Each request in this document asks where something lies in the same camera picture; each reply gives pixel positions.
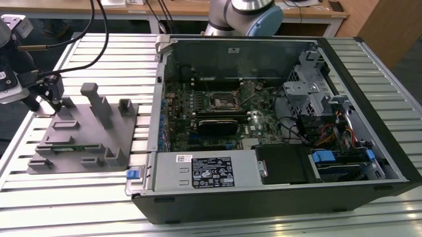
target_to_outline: motherboard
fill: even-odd
[[[273,109],[278,89],[262,79],[169,81],[170,151],[249,150],[282,143]]]

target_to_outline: circuit board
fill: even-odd
[[[244,150],[258,144],[282,143],[272,109],[276,90],[258,80],[242,81],[234,91],[201,91],[192,83],[170,82],[166,85],[170,151]],[[234,134],[205,135],[200,128],[202,113],[213,114],[213,120],[206,121],[233,121]]]

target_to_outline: floor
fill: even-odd
[[[87,25],[86,20],[73,20],[67,22],[71,26],[62,41],[66,41],[73,36],[74,32],[82,32]],[[35,29],[30,34],[29,38],[22,42],[25,45],[37,44],[54,44],[61,40],[46,37],[41,31],[41,22],[33,20]],[[184,34],[198,34],[201,29],[208,26],[206,22],[178,22],[178,28]],[[150,33],[150,25],[148,21],[125,21],[114,20],[109,21],[109,28],[111,33]],[[101,20],[94,22],[94,26],[90,30],[91,33],[103,33],[105,25]],[[63,49],[50,51],[35,51],[31,52],[38,67],[43,71],[50,71],[59,60],[63,53]],[[393,73],[419,100],[422,103],[422,40],[419,40],[409,50],[400,63],[393,69]],[[29,110],[19,102],[3,105],[0,104],[0,139],[13,139],[18,131],[21,123],[26,117]],[[7,149],[7,142],[0,141],[0,155]]]

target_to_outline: blue plastic clip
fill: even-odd
[[[141,171],[140,170],[129,170],[126,172],[126,179],[133,180],[133,179],[141,179]]]
[[[336,161],[333,151],[316,151],[313,153],[314,162]]]
[[[376,159],[376,154],[375,154],[375,152],[372,150],[368,150],[368,156],[369,156],[371,160]]]

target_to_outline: table leg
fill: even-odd
[[[343,22],[344,22],[344,18],[335,18],[332,20],[332,23],[328,26],[328,29],[325,30],[324,37],[336,37],[339,29],[341,28]]]
[[[161,34],[160,32],[160,21],[153,15],[149,15],[149,21],[150,21],[150,29],[152,34]]]

